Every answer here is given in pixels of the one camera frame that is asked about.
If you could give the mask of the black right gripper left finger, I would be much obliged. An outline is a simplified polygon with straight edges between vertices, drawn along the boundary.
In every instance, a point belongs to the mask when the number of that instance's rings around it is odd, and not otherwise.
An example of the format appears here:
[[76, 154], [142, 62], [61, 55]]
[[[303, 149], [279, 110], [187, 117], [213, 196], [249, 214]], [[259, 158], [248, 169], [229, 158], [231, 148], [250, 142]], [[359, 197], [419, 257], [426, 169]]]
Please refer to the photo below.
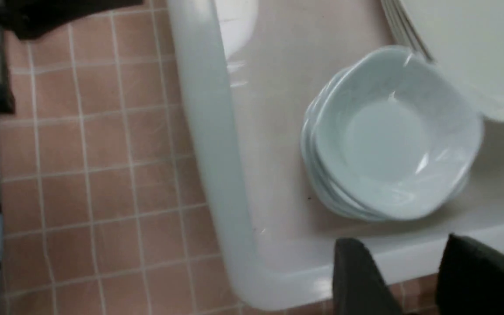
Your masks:
[[334, 245], [335, 315], [402, 315], [402, 307], [384, 281], [370, 251], [356, 238]]

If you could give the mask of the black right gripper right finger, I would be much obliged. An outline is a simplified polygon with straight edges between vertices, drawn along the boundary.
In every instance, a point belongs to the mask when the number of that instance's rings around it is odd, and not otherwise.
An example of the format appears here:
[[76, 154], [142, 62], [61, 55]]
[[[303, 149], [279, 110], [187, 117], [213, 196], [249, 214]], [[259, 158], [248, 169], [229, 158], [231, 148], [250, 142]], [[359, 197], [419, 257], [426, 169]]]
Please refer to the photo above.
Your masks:
[[437, 275], [436, 306], [442, 315], [504, 315], [504, 254], [450, 234]]

